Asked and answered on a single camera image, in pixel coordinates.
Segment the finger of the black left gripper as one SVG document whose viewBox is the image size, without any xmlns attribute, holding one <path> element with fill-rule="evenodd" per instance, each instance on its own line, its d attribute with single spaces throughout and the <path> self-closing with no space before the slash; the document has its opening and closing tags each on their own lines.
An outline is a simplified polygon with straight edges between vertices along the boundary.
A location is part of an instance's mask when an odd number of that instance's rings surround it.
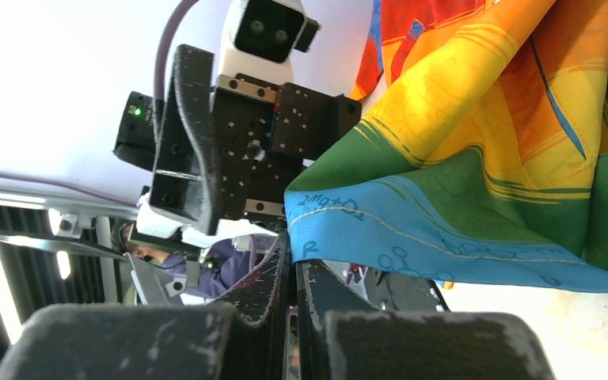
<svg viewBox="0 0 608 380">
<path fill-rule="evenodd" d="M 154 212 L 213 235 L 221 211 L 221 168 L 211 114 L 213 54 L 177 47 L 158 135 L 149 205 Z"/>
</svg>

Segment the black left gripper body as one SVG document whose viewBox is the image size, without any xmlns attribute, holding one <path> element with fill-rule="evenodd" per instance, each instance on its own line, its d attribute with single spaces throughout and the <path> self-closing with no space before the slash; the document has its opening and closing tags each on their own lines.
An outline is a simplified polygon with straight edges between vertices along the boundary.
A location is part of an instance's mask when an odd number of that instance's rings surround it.
<svg viewBox="0 0 608 380">
<path fill-rule="evenodd" d="M 291 82 L 221 74 L 212 116 L 224 219 L 280 219 L 285 188 L 360 120 L 362 105 Z"/>
</svg>

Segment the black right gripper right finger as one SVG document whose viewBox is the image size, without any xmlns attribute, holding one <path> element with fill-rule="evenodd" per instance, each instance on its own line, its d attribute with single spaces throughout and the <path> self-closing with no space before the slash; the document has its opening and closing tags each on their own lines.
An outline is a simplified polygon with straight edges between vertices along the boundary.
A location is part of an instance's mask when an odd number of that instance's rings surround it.
<svg viewBox="0 0 608 380">
<path fill-rule="evenodd" d="M 508 313 L 385 311 L 319 260 L 295 265 L 302 379 L 552 379 Z"/>
</svg>

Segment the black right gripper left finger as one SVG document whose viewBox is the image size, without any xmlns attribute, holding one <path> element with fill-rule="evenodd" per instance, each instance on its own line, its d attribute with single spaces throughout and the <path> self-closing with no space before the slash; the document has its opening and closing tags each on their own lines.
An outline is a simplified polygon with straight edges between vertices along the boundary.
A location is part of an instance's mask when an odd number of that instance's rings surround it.
<svg viewBox="0 0 608 380">
<path fill-rule="evenodd" d="M 197 306 L 53 305 L 35 312 L 0 379 L 280 379 L 290 243 Z"/>
</svg>

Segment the rainbow striped zip jacket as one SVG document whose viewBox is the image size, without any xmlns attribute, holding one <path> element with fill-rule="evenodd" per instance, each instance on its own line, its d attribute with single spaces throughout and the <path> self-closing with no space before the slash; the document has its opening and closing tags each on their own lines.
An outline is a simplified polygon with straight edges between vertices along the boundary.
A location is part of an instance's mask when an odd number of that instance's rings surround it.
<svg viewBox="0 0 608 380">
<path fill-rule="evenodd" d="M 294 261 L 608 293 L 608 0 L 376 1 L 380 81 L 285 192 Z"/>
</svg>

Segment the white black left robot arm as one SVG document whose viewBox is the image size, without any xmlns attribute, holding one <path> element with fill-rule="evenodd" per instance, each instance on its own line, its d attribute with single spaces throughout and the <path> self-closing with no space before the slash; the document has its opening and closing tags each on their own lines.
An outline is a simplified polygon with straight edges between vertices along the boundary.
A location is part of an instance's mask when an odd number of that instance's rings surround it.
<svg viewBox="0 0 608 380">
<path fill-rule="evenodd" d="M 181 45 L 163 116 L 133 92 L 117 132 L 114 154 L 153 174 L 130 240 L 194 259 L 218 240 L 280 232 L 285 188 L 361 109 L 295 84 L 289 62 Z"/>
</svg>

